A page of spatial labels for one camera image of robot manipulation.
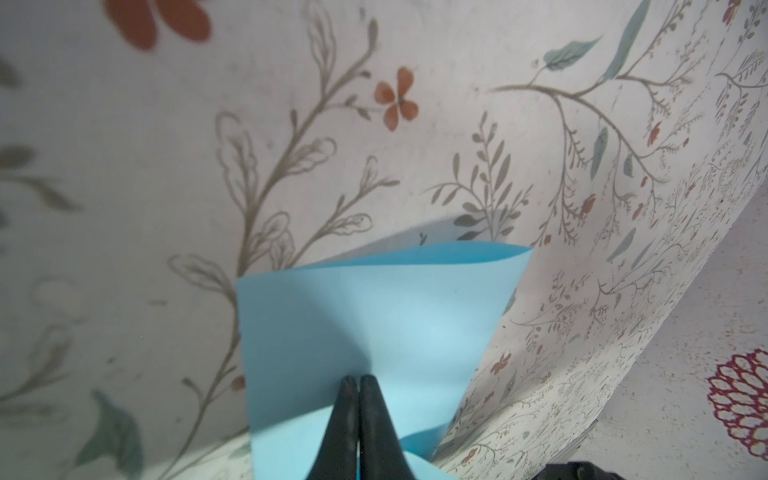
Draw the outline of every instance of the speckled floor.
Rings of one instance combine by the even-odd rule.
[[[588,460],[627,480],[765,480],[768,453],[760,453],[768,443],[768,378],[762,387],[753,377],[755,388],[737,386],[756,408],[750,419],[720,413],[732,421],[730,430],[715,417],[709,399],[716,394],[709,378],[725,371],[718,366],[735,355],[741,357],[733,359],[737,364],[768,358],[755,353],[759,349],[768,351],[768,183],[638,358],[572,460]],[[754,369],[768,376],[759,364]],[[740,408],[750,414],[749,406]]]

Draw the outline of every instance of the blue paper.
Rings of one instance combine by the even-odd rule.
[[[304,480],[341,378],[370,373],[414,475],[452,478],[426,460],[530,257],[502,243],[439,243],[240,279],[255,477]]]

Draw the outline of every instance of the orange petal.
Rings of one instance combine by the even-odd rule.
[[[413,72],[408,68],[400,67],[397,70],[397,95],[405,97],[408,90],[413,85]]]
[[[397,105],[387,108],[386,112],[384,112],[384,125],[386,125],[389,131],[395,131],[397,120]]]
[[[419,114],[419,106],[412,101],[404,101],[400,104],[400,113],[407,121],[411,121]]]
[[[165,23],[176,33],[191,41],[210,38],[210,19],[196,0],[155,0]]]
[[[157,27],[148,0],[104,0],[107,16],[125,41],[139,50],[151,50],[157,43]]]
[[[379,84],[376,85],[376,91],[373,92],[373,100],[376,100],[376,103],[382,105],[391,104],[395,101],[395,92],[387,82],[380,81]]]

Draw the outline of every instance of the light blue sheet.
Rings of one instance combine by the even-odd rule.
[[[240,279],[255,477],[304,480],[341,378],[366,373],[404,449],[429,460],[531,253],[439,243]],[[452,478],[406,458],[419,480]]]

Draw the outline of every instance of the black object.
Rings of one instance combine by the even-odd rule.
[[[416,480],[402,454],[379,382],[373,375],[342,380],[326,434],[306,480]]]
[[[590,462],[551,463],[534,477],[534,480],[624,480],[615,473],[608,473]]]

